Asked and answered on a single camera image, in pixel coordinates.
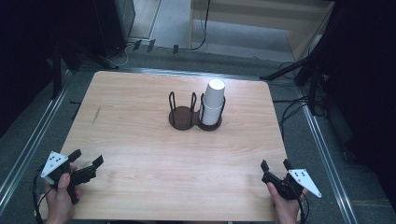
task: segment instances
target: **table surface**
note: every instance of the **table surface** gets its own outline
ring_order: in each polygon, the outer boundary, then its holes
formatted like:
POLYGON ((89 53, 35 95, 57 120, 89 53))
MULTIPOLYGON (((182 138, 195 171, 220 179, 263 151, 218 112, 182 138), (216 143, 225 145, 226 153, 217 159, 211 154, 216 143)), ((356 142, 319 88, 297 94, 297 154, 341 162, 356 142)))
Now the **table surface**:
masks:
MULTIPOLYGON (((266 83, 224 78, 227 102, 213 132, 179 131, 168 121, 169 93, 176 106, 190 106, 210 79, 94 75, 61 151, 80 148, 78 168, 100 155, 105 161, 80 185, 75 219, 273 220, 260 164, 266 159, 283 177, 286 152, 266 83)), ((46 217, 45 202, 40 209, 46 217)))

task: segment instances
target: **finger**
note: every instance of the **finger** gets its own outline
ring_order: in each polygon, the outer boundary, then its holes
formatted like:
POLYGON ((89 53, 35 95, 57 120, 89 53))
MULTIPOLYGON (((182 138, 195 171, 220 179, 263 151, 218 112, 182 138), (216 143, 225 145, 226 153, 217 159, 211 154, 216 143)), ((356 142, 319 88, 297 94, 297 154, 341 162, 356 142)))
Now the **finger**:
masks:
POLYGON ((267 188, 268 188, 268 191, 271 194, 271 197, 273 197, 273 199, 276 199, 276 198, 279 197, 279 193, 277 192, 277 189, 276 189, 276 187, 275 187, 275 185, 273 183, 268 182, 267 188))
POLYGON ((67 190, 69 183, 70 183, 70 174, 68 173, 62 174, 58 182, 58 191, 67 190))
POLYGON ((75 193, 76 193, 76 198, 81 199, 82 189, 76 187, 75 193))
POLYGON ((47 199, 48 198, 53 198, 54 197, 54 194, 55 194, 55 192, 52 190, 52 191, 50 191, 51 190, 51 185, 50 185, 50 183, 49 182, 47 182, 47 181, 44 181, 44 192, 45 193, 48 193, 47 194, 47 199))

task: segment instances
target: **hand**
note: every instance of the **hand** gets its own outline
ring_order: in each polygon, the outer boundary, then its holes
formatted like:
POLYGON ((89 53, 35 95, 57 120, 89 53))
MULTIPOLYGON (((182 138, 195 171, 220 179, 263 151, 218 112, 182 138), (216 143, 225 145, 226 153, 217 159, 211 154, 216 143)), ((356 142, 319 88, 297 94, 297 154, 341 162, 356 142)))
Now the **hand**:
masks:
MULTIPOLYGON (((72 170, 77 170, 77 166, 72 165, 72 170)), ((67 187, 70 183, 70 174, 63 174, 58 182, 58 189, 51 190, 46 197, 47 205, 49 207, 49 216, 47 224, 50 223, 67 223, 73 218, 74 205, 67 192, 67 187)), ((50 184, 46 181, 45 192, 50 190, 50 184)), ((76 188, 76 197, 81 197, 81 189, 76 188)))
MULTIPOLYGON (((271 194, 271 199, 275 208, 275 223, 295 224, 297 222, 298 211, 300 210, 297 200, 286 200, 282 198, 271 182, 267 184, 267 188, 271 194)), ((303 189, 304 195, 306 195, 307 192, 307 189, 303 189)))

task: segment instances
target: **black cable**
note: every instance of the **black cable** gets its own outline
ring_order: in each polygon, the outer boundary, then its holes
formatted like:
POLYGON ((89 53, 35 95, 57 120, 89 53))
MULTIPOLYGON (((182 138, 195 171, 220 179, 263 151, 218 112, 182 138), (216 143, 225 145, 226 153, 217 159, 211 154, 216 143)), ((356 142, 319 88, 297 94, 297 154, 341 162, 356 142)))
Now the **black cable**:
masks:
POLYGON ((198 50, 206 41, 206 25, 207 25, 207 17, 209 16, 209 7, 210 7, 210 0, 207 1, 207 9, 206 9, 206 17, 205 17, 205 25, 204 25, 204 39, 202 40, 202 43, 199 47, 189 50, 198 50))
MULTIPOLYGON (((308 96, 303 96, 303 97, 300 97, 300 98, 295 99, 295 100, 274 100, 273 103, 274 103, 274 104, 276 104, 276 103, 291 103, 290 105, 288 105, 288 107, 286 107, 285 111, 284 111, 283 114, 282 114, 282 117, 281 117, 281 119, 280 119, 280 122, 278 123, 278 124, 279 124, 279 128, 280 128, 280 132, 281 132, 282 139, 284 140, 284 139, 285 139, 285 131, 284 131, 284 130, 285 130, 285 129, 284 129, 284 123, 285 123, 285 121, 286 121, 287 119, 289 119, 291 116, 293 116, 294 114, 296 114, 301 108, 303 108, 304 106, 308 105, 308 96), (299 105, 299 106, 298 106, 297 108, 295 108, 294 110, 292 110, 292 111, 287 115, 288 111, 289 111, 295 104, 297 104, 297 103, 302 103, 302 104, 299 105)), ((314 105, 319 105, 319 106, 322 106, 322 107, 323 107, 322 100, 316 100, 316 101, 314 102, 314 105)), ((322 114, 318 114, 318 113, 316 113, 316 114, 317 114, 317 116, 319 116, 319 117, 325 115, 324 112, 323 112, 322 114)))

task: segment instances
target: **gray floor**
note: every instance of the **gray floor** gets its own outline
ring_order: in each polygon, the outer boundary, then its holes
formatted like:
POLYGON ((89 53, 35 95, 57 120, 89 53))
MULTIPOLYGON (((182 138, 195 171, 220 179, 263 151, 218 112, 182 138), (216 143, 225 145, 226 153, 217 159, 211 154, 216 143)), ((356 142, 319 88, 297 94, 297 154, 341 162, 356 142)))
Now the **gray floor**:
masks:
MULTIPOLYGON (((162 17, 162 14, 166 14, 164 11, 166 8, 165 3, 174 2, 176 1, 163 0, 158 17, 159 19, 162 17)), ((160 21, 157 21, 152 35, 153 38, 157 39, 157 45, 160 45, 162 43, 161 40, 165 39, 168 43, 171 43, 172 46, 175 42, 185 43, 183 42, 186 40, 185 35, 180 35, 172 40, 171 36, 174 35, 174 31, 170 32, 172 34, 159 32, 161 27, 160 21)), ((210 38, 208 38, 208 41, 207 48, 214 45, 210 42, 210 38)), ((237 42, 234 43, 234 45, 239 48, 240 46, 238 43, 240 44, 240 42, 237 42)), ((251 54, 242 55, 239 50, 228 50, 228 52, 225 52, 227 50, 224 50, 224 52, 217 50, 216 54, 205 51, 181 51, 179 54, 172 54, 171 49, 155 48, 152 52, 147 52, 147 47, 142 46, 139 50, 132 51, 131 48, 126 50, 129 61, 120 69, 123 71, 136 71, 136 68, 146 68, 139 69, 138 71, 165 74, 178 73, 180 75, 200 74, 202 76, 212 76, 211 74, 223 74, 229 78, 258 80, 259 76, 274 73, 279 66, 285 65, 282 64, 283 62, 290 60, 287 55, 282 56, 282 52, 286 52, 287 49, 287 46, 285 47, 283 44, 279 43, 273 45, 271 49, 272 53, 268 52, 268 54, 262 58, 259 56, 251 56, 256 52, 254 47, 251 48, 255 52, 252 51, 251 54)), ((110 60, 115 63, 123 63, 125 59, 126 58, 121 52, 118 56, 110 60)), ((26 167, 23 167, 25 170, 22 170, 21 180, 18 181, 16 188, 12 190, 13 193, 9 201, 2 201, 2 205, 5 204, 6 207, 1 211, 0 223, 35 223, 33 220, 33 206, 30 195, 30 187, 35 169, 38 165, 43 163, 50 151, 61 150, 68 130, 73 122, 71 118, 77 110, 77 106, 69 102, 81 102, 93 74, 98 70, 102 70, 102 68, 95 63, 84 60, 84 58, 82 58, 82 60, 83 67, 80 71, 70 74, 71 81, 69 88, 64 93, 64 98, 60 103, 60 107, 54 114, 48 128, 43 133, 40 139, 41 141, 38 142, 35 154, 32 155, 31 160, 27 162, 26 167)), ((300 96, 299 89, 295 87, 292 84, 292 80, 287 77, 282 77, 269 84, 274 100, 290 100, 300 96)), ((50 103, 50 95, 51 85, 35 98, 35 101, 20 115, 8 132, 0 139, 0 152, 2 153, 2 157, 0 158, 2 164, 0 179, 6 179, 15 161, 22 153, 26 143, 28 143, 30 135, 50 103)), ((281 118, 286 106, 288 106, 288 104, 275 104, 278 119, 281 118)), ((344 162, 342 147, 334 136, 329 121, 326 118, 320 117, 317 117, 316 121, 318 122, 324 142, 326 143, 326 148, 331 155, 335 170, 341 179, 342 187, 346 190, 346 196, 348 196, 351 202, 358 222, 393 223, 394 220, 396 220, 395 213, 389 205, 384 192, 380 188, 375 174, 362 165, 352 165, 344 162)), ((323 165, 318 143, 312 134, 304 110, 300 110, 285 123, 284 143, 288 158, 293 162, 294 166, 307 169, 323 194, 321 199, 313 195, 309 197, 309 220, 311 223, 345 222, 340 210, 339 201, 336 200, 334 196, 336 192, 334 191, 326 168, 323 165)), ((105 221, 83 220, 73 221, 73 223, 105 223, 105 221)))

